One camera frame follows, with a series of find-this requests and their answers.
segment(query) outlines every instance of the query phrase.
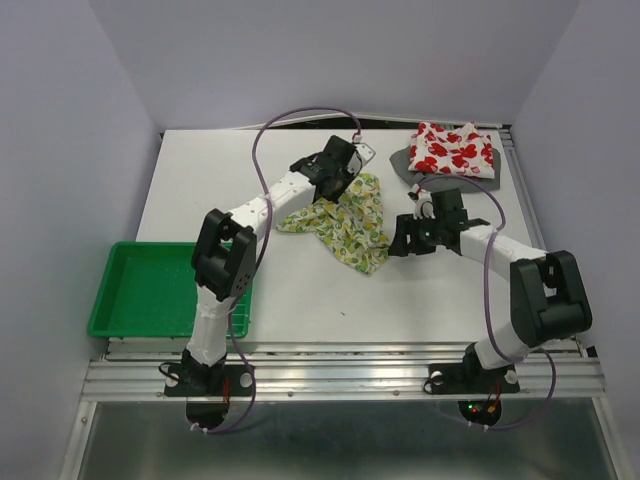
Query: floral cloth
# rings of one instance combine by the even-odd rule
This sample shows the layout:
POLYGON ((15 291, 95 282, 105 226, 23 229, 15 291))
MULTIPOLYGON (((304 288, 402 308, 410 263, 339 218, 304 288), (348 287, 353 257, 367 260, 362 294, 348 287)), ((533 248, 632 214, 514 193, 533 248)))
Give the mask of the floral cloth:
POLYGON ((360 174, 337 204, 323 198, 298 210, 276 226, 280 232, 313 232, 342 263, 372 275, 389 258, 382 233, 380 182, 360 174))
POLYGON ((456 173, 493 178, 493 147, 489 135, 481 135, 473 123, 446 131, 422 122, 411 136, 409 170, 424 173, 456 173))

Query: folded cloth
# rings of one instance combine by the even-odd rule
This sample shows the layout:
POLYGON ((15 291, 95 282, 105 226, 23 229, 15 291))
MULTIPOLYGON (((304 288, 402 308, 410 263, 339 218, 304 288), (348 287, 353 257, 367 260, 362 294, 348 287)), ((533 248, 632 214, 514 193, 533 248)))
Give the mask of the folded cloth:
POLYGON ((493 178, 493 147, 489 135, 473 123, 446 131, 428 122, 420 123, 411 137, 409 170, 423 173, 455 173, 467 177, 493 178))
POLYGON ((372 275, 389 258, 382 233, 378 177, 360 174, 337 204, 323 198, 276 225, 280 232, 313 232, 342 263, 372 275))
MULTIPOLYGON (((396 172, 396 174, 398 174, 400 178, 407 182, 409 186, 413 186, 425 178, 440 177, 425 184, 423 188, 425 190, 429 190, 430 192, 440 192, 442 190, 448 190, 450 188, 459 188, 462 193, 477 193, 480 191, 473 185, 470 185, 463 180, 458 180, 457 178, 443 178, 441 174, 409 171, 409 164, 411 163, 411 159, 409 158, 410 148, 411 147, 407 147, 403 148, 402 150, 398 150, 389 158, 393 170, 396 172)), ((495 172, 495 176, 491 179, 474 178, 474 181, 478 182, 487 190, 498 190, 500 188, 501 164, 502 161, 500 158, 500 153, 494 148, 493 169, 495 172)))

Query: white table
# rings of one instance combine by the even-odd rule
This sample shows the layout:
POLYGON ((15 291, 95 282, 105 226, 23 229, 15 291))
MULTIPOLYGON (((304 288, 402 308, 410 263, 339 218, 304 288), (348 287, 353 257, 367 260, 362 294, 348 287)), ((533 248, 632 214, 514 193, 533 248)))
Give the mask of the white table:
MULTIPOLYGON (((330 135, 350 131, 267 132, 258 158, 276 182, 297 159, 324 147, 330 135)), ((389 156, 409 142, 411 131, 367 130, 363 140, 377 152, 366 171, 380 178, 384 230, 392 238, 395 217, 410 213, 408 186, 389 156)), ((250 130, 168 131, 145 205, 138 241, 195 241, 205 214, 230 210, 260 194, 250 151, 250 130)), ((507 215, 504 233, 530 244, 522 208, 497 131, 502 155, 496 197, 507 215)), ((467 194, 470 217, 494 224, 498 213, 483 194, 467 194)), ((271 236, 256 277, 247 340, 259 342, 472 342, 486 335, 482 267, 444 249, 422 257, 391 258, 368 277, 337 261, 312 234, 271 236)), ((509 319, 507 283, 491 280, 494 325, 509 319)))

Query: wall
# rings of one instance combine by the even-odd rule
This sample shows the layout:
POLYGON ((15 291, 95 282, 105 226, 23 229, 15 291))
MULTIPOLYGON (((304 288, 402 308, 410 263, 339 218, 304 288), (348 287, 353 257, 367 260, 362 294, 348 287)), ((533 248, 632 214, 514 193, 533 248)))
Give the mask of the wall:
POLYGON ((89 2, 165 128, 255 124, 318 103, 511 123, 578 3, 89 2))
POLYGON ((586 0, 513 134, 550 249, 579 260, 609 397, 640 472, 640 3, 586 0))
POLYGON ((0 65, 0 477, 57 478, 158 137, 86 1, 3 2, 0 65))

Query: green tray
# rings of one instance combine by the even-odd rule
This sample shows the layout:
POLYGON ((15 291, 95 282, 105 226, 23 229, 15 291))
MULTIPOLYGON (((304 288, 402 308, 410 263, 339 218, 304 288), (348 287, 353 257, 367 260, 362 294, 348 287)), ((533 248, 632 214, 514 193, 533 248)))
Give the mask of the green tray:
MULTIPOLYGON (((111 249, 89 321, 94 337, 190 337, 197 294, 193 243, 120 242, 111 249)), ((233 332, 249 330, 251 287, 233 312, 233 332)))

